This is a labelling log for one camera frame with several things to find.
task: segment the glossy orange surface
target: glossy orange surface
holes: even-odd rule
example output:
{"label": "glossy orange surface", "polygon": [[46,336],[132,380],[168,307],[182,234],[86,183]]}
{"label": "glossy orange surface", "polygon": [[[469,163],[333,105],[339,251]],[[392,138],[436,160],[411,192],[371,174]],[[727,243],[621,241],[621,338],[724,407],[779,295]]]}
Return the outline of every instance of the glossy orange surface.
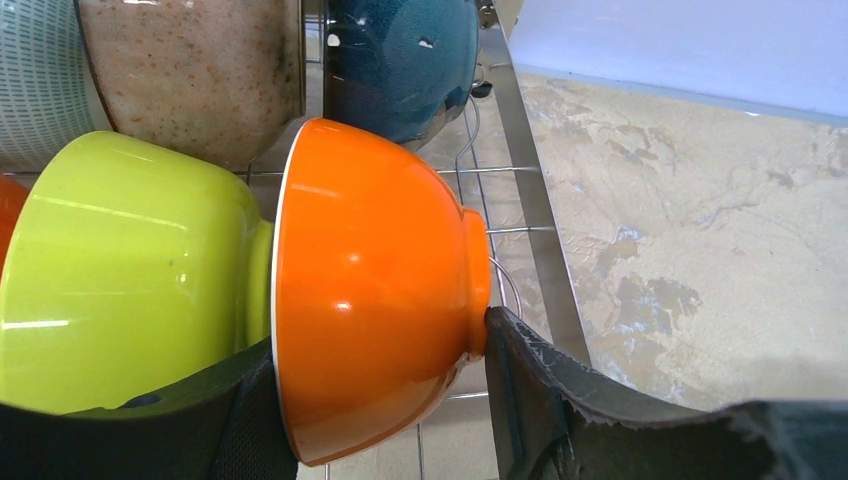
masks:
{"label": "glossy orange surface", "polygon": [[414,425],[482,356],[486,232],[414,154],[323,119],[295,140],[277,216],[280,397],[314,466]]}
{"label": "glossy orange surface", "polygon": [[0,273],[3,272],[9,242],[27,195],[29,190],[26,187],[6,175],[0,175]]}

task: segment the lime green bowl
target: lime green bowl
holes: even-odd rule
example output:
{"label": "lime green bowl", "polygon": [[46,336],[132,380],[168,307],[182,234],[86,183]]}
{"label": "lime green bowl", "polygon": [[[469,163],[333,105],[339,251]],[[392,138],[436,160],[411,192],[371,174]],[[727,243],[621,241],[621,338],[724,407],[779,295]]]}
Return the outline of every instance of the lime green bowl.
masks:
{"label": "lime green bowl", "polygon": [[0,279],[0,402],[113,408],[269,334],[272,226],[211,164],[113,132],[32,189]]}

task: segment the white patterned bowl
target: white patterned bowl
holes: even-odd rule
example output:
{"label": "white patterned bowl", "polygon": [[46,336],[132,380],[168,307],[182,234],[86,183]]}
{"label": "white patterned bowl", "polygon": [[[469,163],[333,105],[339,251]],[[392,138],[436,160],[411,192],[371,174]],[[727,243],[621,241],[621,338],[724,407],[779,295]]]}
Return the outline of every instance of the white patterned bowl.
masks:
{"label": "white patterned bowl", "polygon": [[41,171],[65,145],[111,130],[71,0],[0,0],[0,170]]}

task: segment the dishware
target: dishware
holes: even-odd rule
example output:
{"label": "dishware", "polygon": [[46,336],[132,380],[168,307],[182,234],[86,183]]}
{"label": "dishware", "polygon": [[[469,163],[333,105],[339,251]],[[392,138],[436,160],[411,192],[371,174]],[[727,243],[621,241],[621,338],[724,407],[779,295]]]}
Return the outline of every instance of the dishware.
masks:
{"label": "dishware", "polygon": [[328,0],[324,116],[416,150],[459,116],[474,81],[473,0]]}
{"label": "dishware", "polygon": [[289,154],[273,245],[275,361],[301,462],[414,425],[483,354],[483,220],[404,148],[308,121]]}
{"label": "dishware", "polygon": [[231,170],[304,113],[298,0],[75,0],[115,130]]}
{"label": "dishware", "polygon": [[4,0],[0,169],[41,171],[74,138],[109,128],[73,5],[64,0]]}
{"label": "dishware", "polygon": [[115,132],[74,140],[9,245],[0,401],[118,407],[258,341],[272,232],[224,169]]}
{"label": "dishware", "polygon": [[27,195],[29,190],[26,187],[6,175],[0,175],[0,273]]}

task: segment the brown speckled bowl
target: brown speckled bowl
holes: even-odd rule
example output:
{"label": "brown speckled bowl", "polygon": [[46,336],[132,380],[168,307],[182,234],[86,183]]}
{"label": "brown speckled bowl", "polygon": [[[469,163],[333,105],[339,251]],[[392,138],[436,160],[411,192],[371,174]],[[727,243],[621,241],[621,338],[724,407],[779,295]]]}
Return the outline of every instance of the brown speckled bowl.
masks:
{"label": "brown speckled bowl", "polygon": [[246,167],[304,114],[300,0],[75,0],[115,130]]}

